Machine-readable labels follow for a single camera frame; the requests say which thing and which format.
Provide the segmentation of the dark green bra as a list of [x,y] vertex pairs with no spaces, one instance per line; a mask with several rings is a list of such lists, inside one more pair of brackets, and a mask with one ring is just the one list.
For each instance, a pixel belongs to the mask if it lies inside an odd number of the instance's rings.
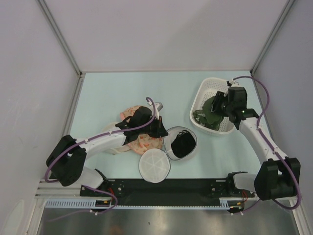
[[192,116],[195,122],[201,125],[202,127],[218,131],[224,117],[211,112],[211,105],[213,99],[214,96],[206,100],[201,109],[195,110],[192,113]]

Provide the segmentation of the white mesh laundry bag blue trim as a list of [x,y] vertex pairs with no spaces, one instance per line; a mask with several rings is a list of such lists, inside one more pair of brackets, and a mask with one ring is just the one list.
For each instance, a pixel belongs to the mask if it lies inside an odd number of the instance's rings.
[[[189,131],[196,141],[194,150],[184,158],[178,158],[174,155],[171,143],[177,134],[182,131]],[[198,147],[196,134],[186,127],[176,126],[167,130],[168,136],[163,139],[163,147],[161,149],[147,150],[139,160],[139,173],[141,177],[149,183],[160,183],[166,179],[171,170],[171,161],[187,161],[193,158]]]

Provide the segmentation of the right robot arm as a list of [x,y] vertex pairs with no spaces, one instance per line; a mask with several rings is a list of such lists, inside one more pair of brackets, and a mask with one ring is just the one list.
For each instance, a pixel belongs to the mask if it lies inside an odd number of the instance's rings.
[[262,128],[259,115],[247,107],[247,92],[243,87],[229,87],[226,93],[218,91],[211,112],[227,117],[243,134],[256,153],[261,167],[257,174],[235,173],[225,184],[230,196],[238,196],[244,189],[265,200],[300,195],[300,162],[289,158]]

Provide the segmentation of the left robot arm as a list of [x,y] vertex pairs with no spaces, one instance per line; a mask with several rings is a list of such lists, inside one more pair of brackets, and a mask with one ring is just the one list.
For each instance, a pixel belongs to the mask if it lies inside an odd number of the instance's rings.
[[134,142],[140,135],[154,139],[167,136],[162,117],[155,115],[156,109],[140,106],[132,116],[105,133],[85,140],[75,139],[71,135],[63,136],[46,161],[45,181],[59,182],[64,187],[77,183],[91,188],[96,195],[104,195],[108,190],[106,178],[98,169],[86,167],[86,159]]

